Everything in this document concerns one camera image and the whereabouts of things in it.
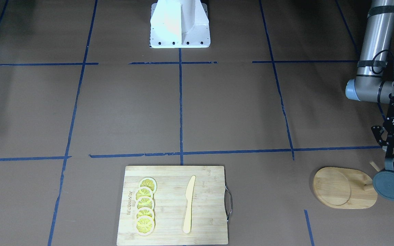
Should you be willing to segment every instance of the lemon slice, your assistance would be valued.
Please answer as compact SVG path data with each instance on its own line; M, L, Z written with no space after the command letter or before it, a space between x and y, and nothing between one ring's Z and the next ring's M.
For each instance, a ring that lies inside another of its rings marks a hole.
M138 190L136 191L136 199L139 199L141 196L149 196L149 197L153 197L153 191L145 186L139 187Z
M151 209L155 208L155 201L149 196L141 196L136 200L136 207L140 209L141 207L149 207Z
M145 177L141 180L141 182L139 182L139 187L143 186L149 187L153 191L153 193L156 192L156 190L158 189L158 184L156 183L156 180L150 177Z
M152 218L155 218L155 212L153 211L153 209L151 209L149 207L141 207L136 212L136 218L139 218L139 217L144 216L144 215L147 215L147 216L150 216Z
M139 235L147 236L155 229L155 220L148 216L142 215L136 220L136 230Z

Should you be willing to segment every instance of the cutting board handle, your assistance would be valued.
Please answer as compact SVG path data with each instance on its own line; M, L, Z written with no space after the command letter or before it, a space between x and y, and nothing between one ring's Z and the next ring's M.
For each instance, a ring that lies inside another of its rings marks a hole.
M225 185L225 189L226 189L227 193L229 194L229 200L230 200L230 206L229 206L230 212L229 213L227 212L227 208L226 208L226 204L225 204L225 210L226 210L226 216L227 216L226 220L227 220L227 222L229 222L229 217L232 215L232 212L233 212L233 202L232 202L232 194L230 193L229 189L227 188L227 185Z

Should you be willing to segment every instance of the wooden cutting board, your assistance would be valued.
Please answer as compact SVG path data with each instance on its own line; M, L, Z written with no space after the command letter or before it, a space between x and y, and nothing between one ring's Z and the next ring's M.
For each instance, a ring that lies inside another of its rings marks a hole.
M348 168L320 169L314 176L313 189L320 202L332 208L368 208L378 197L366 173Z
M185 234L185 191L196 176L192 202L191 232ZM141 236L136 232L134 193L144 177L158 184L154 193L155 229ZM119 214L118 246L227 244L225 170L223 166L127 166Z

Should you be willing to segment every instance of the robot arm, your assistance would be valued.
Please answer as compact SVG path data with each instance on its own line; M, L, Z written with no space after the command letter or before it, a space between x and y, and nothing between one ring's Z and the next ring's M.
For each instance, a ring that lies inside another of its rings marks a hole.
M373 186L379 195L394 201L394 81L382 81L393 27L394 0L373 0L357 76L347 83L346 96L358 101L389 104L383 126L371 128L377 143L386 151L385 169L375 175Z

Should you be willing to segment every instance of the wooden knife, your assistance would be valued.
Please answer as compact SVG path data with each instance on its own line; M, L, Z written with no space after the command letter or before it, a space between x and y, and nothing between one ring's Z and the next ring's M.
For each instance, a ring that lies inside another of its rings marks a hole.
M183 232L190 233L191 232L191 218L192 218L192 211L191 207L193 205L193 194L194 194L194 184L196 182L196 176L192 175L191 179L188 182L188 187L186 187L185 197L188 201L186 205L186 214L185 220L183 221Z

